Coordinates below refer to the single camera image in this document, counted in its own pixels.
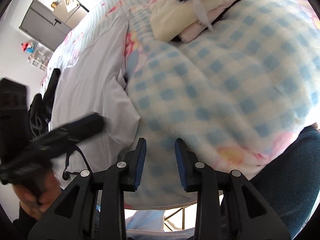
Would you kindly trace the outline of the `black clothes pile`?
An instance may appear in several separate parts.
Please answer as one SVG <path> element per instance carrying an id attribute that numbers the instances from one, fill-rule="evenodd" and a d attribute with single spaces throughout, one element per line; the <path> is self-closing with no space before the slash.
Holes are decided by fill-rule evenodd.
<path id="1" fill-rule="evenodd" d="M 36 94 L 31 103 L 29 113 L 29 124 L 34 138 L 49 131 L 49 123 L 52 118 L 52 110 L 55 99 L 55 91 L 61 75 L 59 68 L 53 69 L 48 87 L 44 96 Z"/>

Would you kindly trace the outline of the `red blue toy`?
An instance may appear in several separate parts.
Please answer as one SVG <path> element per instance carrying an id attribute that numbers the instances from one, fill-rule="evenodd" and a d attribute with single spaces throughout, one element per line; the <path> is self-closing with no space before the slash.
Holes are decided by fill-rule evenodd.
<path id="1" fill-rule="evenodd" d="M 36 45 L 37 45 L 37 43 L 35 43 L 35 42 L 21 43 L 22 51 L 32 54 L 36 49 Z"/>

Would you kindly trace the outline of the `folded pink garment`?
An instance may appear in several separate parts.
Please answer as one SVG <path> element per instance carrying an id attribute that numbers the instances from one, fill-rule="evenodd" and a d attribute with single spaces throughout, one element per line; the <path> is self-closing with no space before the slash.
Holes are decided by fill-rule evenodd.
<path id="1" fill-rule="evenodd" d="M 219 16 L 221 16 L 232 5 L 232 3 L 233 2 L 230 1 L 208 12 L 207 16 L 209 22 L 213 24 L 213 22 L 217 20 Z M 206 29 L 206 27 L 199 21 L 196 21 L 179 33 L 178 37 L 182 42 L 189 43 L 198 37 L 200 33 L 204 31 L 204 29 Z"/>

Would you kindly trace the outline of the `operator leg in jeans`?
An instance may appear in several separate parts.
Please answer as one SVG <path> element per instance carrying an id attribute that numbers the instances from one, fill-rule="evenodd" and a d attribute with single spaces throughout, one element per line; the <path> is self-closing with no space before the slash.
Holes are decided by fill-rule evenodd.
<path id="1" fill-rule="evenodd" d="M 294 239 L 319 194 L 319 130 L 303 128 L 297 139 L 257 175 L 252 185 L 274 209 Z"/>

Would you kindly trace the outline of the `Hello Kitty checkered blanket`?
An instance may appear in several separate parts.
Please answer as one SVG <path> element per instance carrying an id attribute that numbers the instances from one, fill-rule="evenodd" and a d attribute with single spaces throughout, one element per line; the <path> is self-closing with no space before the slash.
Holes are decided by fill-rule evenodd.
<path id="1" fill-rule="evenodd" d="M 189 43 L 155 38 L 158 0 L 102 0 L 69 32 L 49 69 L 74 66 L 117 13 L 129 19 L 125 92 L 140 114 L 133 149 L 147 141 L 131 209 L 192 204 L 180 185 L 181 138 L 216 170 L 255 176 L 319 116 L 319 21 L 307 0 L 242 0 Z"/>

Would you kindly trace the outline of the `white shirt navy trim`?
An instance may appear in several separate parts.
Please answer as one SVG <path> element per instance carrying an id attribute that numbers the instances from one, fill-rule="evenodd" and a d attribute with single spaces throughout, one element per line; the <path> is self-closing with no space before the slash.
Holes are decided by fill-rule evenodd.
<path id="1" fill-rule="evenodd" d="M 140 114 L 125 92 L 125 41 L 129 19 L 117 13 L 110 23 L 80 54 L 77 63 L 66 67 L 59 78 L 51 125 L 57 128 L 92 112 L 104 117 L 103 133 L 78 146 L 84 156 L 74 153 L 53 159 L 53 171 L 65 189 L 87 166 L 93 172 L 113 165 L 122 150 L 135 140 Z"/>

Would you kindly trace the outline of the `gold metal stool frame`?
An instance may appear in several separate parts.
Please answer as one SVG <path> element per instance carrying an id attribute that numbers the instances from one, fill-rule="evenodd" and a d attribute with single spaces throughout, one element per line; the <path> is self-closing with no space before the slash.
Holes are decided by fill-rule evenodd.
<path id="1" fill-rule="evenodd" d="M 185 229 L 185 207 L 165 210 L 163 229 L 166 232 Z"/>

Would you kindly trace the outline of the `white small shelf rack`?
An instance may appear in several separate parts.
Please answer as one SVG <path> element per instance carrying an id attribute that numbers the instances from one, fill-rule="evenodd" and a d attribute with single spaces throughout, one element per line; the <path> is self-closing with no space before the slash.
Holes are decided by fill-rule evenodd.
<path id="1" fill-rule="evenodd" d="M 34 51 L 28 57 L 28 63 L 43 72 L 47 70 L 49 60 L 50 58 L 47 55 L 38 50 Z"/>

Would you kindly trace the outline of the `light blue towel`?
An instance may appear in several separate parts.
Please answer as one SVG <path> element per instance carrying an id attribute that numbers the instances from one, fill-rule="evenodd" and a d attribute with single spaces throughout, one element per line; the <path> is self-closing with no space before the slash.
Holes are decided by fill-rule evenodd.
<path id="1" fill-rule="evenodd" d="M 194 228 L 165 232 L 164 210 L 138 210 L 126 219 L 127 239 L 177 240 L 189 239 L 194 235 Z"/>

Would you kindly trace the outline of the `grey cabinet door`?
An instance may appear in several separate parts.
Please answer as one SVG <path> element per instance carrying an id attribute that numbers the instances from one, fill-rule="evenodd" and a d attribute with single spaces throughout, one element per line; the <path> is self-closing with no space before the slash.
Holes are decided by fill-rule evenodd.
<path id="1" fill-rule="evenodd" d="M 51 51 L 55 51 L 71 31 L 38 0 L 32 0 L 19 29 Z"/>

